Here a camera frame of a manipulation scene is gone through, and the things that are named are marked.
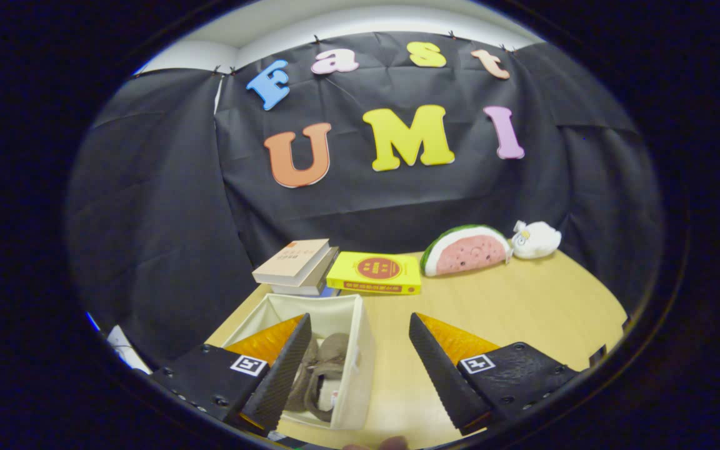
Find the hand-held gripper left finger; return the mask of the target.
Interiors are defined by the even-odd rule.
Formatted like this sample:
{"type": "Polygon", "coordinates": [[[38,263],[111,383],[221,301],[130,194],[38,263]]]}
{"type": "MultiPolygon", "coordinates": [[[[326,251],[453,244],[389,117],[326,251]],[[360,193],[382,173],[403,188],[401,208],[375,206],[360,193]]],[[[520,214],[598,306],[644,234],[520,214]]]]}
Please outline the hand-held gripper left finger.
{"type": "Polygon", "coordinates": [[[300,314],[226,349],[202,344],[149,378],[198,412],[265,438],[277,428],[311,337],[311,317],[300,314]]]}

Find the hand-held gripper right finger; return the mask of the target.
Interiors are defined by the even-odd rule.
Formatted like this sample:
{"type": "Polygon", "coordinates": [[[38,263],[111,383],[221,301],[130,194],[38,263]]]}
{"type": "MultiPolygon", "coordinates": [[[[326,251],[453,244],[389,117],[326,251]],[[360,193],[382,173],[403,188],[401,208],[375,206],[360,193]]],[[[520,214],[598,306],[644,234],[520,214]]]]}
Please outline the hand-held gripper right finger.
{"type": "Polygon", "coordinates": [[[417,312],[409,320],[409,338],[463,436],[513,421],[578,375],[525,342],[500,347],[417,312]]]}

